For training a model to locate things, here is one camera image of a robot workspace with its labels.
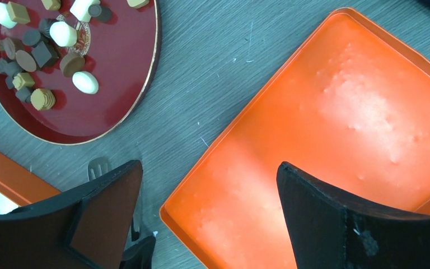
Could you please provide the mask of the white oval chocolate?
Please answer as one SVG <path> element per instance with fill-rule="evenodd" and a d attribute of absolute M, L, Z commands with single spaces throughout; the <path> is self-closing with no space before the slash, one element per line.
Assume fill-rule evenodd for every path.
<path fill-rule="evenodd" d="M 79 91 L 85 94 L 96 94 L 99 83 L 94 75 L 87 71 L 79 71 L 73 74 L 72 82 Z"/>

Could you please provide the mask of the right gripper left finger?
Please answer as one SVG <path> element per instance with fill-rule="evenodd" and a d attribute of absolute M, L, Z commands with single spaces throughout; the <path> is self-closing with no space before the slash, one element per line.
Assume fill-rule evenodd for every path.
<path fill-rule="evenodd" d="M 0 215 L 0 268 L 118 268 L 142 182 L 138 160 Z"/>

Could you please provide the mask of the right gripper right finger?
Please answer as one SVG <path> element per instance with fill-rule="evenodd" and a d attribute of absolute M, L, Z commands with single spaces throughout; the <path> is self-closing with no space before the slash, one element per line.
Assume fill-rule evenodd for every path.
<path fill-rule="evenodd" d="M 298 268 L 430 268 L 430 215 L 367 200 L 288 162 L 276 181 Z"/>

